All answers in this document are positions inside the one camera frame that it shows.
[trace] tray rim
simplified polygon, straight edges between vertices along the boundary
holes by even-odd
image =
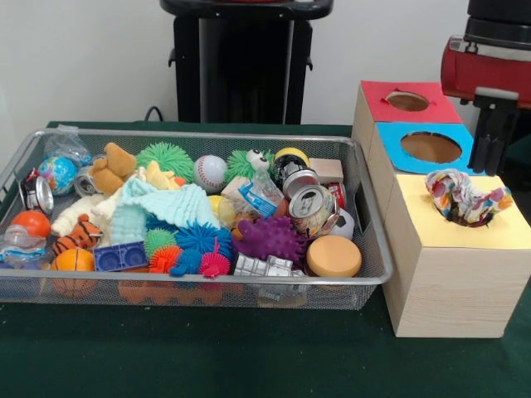
[[[3,187],[9,177],[15,172],[20,160],[26,153],[27,149],[34,140],[41,136],[55,133],[57,129],[39,129],[34,133],[26,136],[24,141],[17,148],[9,163],[0,173],[0,187]],[[272,277],[272,276],[220,276],[215,279],[207,279],[201,275],[184,275],[176,278],[169,274],[145,274],[131,272],[68,272],[68,271],[49,271],[49,270],[29,270],[29,269],[0,269],[0,277],[32,279],[32,278],[49,278],[49,279],[102,279],[102,280],[138,280],[153,282],[182,282],[182,283],[220,283],[220,284],[301,284],[301,285],[345,285],[345,286],[367,286],[379,285],[387,282],[394,269],[394,263],[391,256],[387,237],[385,235],[382,219],[376,205],[373,185],[371,183],[365,157],[359,144],[351,138],[338,136],[300,136],[300,135],[274,135],[274,134],[249,134],[249,133],[199,133],[199,132],[182,132],[182,131],[151,131],[151,130],[112,130],[112,129],[78,129],[79,135],[121,135],[121,136],[138,136],[145,137],[193,137],[193,138],[232,138],[248,139],[253,141],[315,141],[315,142],[332,142],[348,145],[353,151],[360,166],[360,185],[363,186],[363,193],[367,200],[369,212],[371,213],[371,223],[375,230],[378,247],[382,256],[383,274],[378,277],[352,277],[352,278],[329,278],[329,277]]]

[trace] blue towel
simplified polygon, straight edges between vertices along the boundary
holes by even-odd
[[[138,178],[130,178],[110,222],[111,244],[144,240],[147,213],[174,226],[186,227],[196,222],[220,227],[207,194],[199,186],[189,184],[178,191],[160,191]]]

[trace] black cable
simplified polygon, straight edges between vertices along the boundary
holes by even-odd
[[[148,113],[144,117],[144,122],[147,122],[149,120],[153,111],[157,113],[158,120],[163,122],[164,121],[163,113],[160,111],[160,109],[157,106],[152,106],[151,108],[149,108]]]

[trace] red can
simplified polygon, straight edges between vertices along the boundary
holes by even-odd
[[[339,207],[344,209],[347,206],[347,191],[341,182],[334,182],[328,185],[329,192],[335,196]]]

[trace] black machine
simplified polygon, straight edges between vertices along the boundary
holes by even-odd
[[[333,0],[160,0],[175,15],[178,118],[299,124],[312,27]]]
[[[442,62],[446,95],[480,108],[470,168],[500,173],[519,116],[531,110],[531,1],[470,0],[465,35]]]

